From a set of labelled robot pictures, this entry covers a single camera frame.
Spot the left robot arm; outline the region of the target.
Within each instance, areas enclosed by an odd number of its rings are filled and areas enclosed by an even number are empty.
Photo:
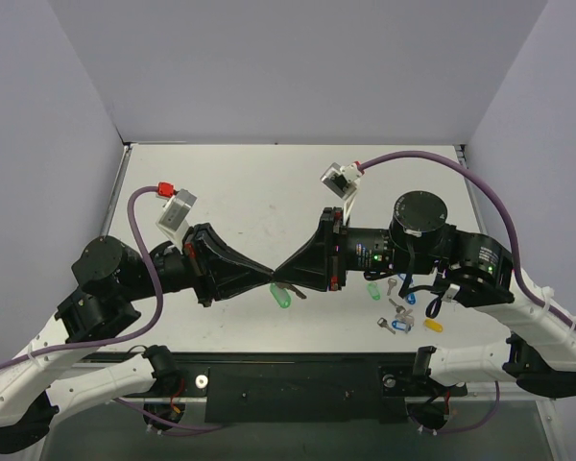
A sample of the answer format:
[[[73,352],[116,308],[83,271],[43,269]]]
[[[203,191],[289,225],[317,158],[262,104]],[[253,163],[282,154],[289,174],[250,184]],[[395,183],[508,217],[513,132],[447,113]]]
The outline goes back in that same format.
[[[208,224],[189,229],[185,241],[134,250],[112,236],[98,237],[73,264],[77,288],[16,358],[0,366],[0,454],[26,449],[59,421],[130,394],[173,397],[184,377],[165,346],[143,352],[89,378],[62,374],[115,340],[141,316],[133,304],[154,298],[156,323],[166,293],[194,290],[204,306],[245,293],[273,279],[272,269],[230,248]]]

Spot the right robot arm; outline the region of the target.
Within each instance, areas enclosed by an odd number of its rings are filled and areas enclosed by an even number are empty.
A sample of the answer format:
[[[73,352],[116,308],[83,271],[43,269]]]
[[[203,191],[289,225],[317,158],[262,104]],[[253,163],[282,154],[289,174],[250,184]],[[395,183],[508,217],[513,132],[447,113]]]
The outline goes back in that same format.
[[[435,318],[456,302],[491,315],[511,334],[499,342],[464,349],[425,346],[410,368],[412,386],[430,393],[469,382],[513,382],[542,397],[576,396],[576,323],[553,314],[552,301],[533,303],[519,290],[512,256],[499,242],[457,230],[433,193],[400,196],[387,229],[351,228],[339,208],[327,208],[315,234],[275,271],[277,283],[321,292],[339,291],[350,271],[368,281],[402,274],[398,295],[425,291]]]

